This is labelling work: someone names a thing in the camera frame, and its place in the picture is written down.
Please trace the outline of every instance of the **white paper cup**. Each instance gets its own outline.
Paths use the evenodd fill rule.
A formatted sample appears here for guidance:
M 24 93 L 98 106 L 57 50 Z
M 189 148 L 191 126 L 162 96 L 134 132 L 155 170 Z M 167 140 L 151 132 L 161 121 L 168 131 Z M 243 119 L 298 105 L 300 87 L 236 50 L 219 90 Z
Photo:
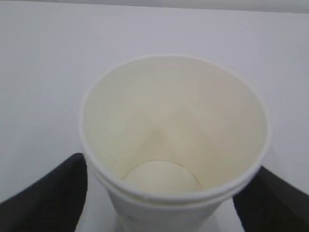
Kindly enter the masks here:
M 270 143 L 264 105 L 203 59 L 132 60 L 87 91 L 79 131 L 126 232 L 194 232 L 253 178 Z

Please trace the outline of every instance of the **cup bottom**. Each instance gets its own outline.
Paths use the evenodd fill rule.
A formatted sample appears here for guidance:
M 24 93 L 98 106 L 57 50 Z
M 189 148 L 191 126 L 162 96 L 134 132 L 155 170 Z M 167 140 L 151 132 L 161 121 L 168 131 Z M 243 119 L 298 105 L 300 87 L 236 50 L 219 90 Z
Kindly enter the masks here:
M 124 181 L 151 193 L 175 194 L 201 191 L 198 180 L 182 166 L 169 161 L 150 161 L 131 170 Z

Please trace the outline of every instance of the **white table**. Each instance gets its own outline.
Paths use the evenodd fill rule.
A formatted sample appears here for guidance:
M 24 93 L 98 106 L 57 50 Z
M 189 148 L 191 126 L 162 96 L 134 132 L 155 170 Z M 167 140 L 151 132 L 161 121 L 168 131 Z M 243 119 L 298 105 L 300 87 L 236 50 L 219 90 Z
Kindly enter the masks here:
M 247 79 L 273 123 L 266 167 L 309 193 L 308 14 L 0 1 L 0 202 L 82 151 L 85 89 L 150 53 L 203 57 Z M 79 228 L 109 232 L 104 189 L 89 197 Z M 231 201 L 215 220 L 241 231 Z

